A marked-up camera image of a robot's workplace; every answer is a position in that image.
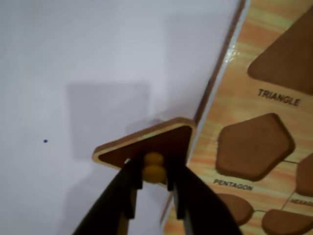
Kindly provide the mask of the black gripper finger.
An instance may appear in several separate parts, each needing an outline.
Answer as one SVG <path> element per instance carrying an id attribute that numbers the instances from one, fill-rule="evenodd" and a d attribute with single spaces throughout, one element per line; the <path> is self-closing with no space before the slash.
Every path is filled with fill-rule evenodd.
<path id="1" fill-rule="evenodd" d="M 75 235 L 126 235 L 142 189 L 143 157 L 128 161 L 80 222 Z"/>
<path id="2" fill-rule="evenodd" d="M 226 204 L 186 165 L 167 162 L 167 188 L 186 235 L 241 235 Z"/>

